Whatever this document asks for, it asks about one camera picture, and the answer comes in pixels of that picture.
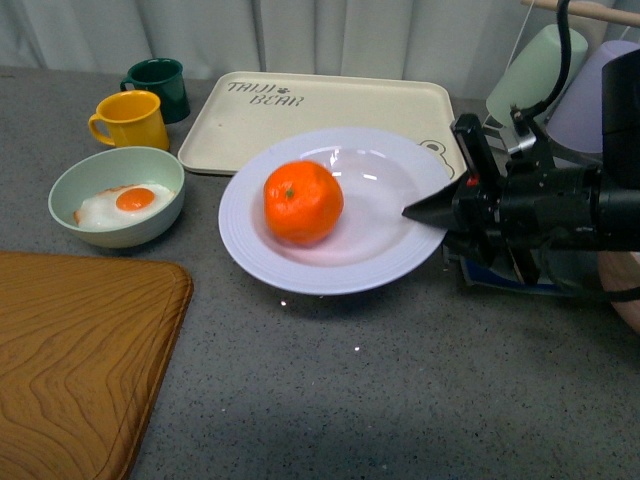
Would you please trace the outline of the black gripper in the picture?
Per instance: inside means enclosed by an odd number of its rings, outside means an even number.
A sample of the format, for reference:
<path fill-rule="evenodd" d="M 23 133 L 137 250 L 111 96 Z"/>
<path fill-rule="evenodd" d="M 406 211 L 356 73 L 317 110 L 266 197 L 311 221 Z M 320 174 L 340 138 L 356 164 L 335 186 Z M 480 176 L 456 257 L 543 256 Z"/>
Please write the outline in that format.
<path fill-rule="evenodd" d="M 595 215 L 599 171 L 556 167 L 548 138 L 526 117 L 516 132 L 524 149 L 500 174 L 479 118 L 452 125 L 467 170 L 454 183 L 402 211 L 402 216 L 448 230 L 445 244 L 485 266 L 504 256 L 518 280 L 534 285 L 547 251 L 600 247 Z"/>

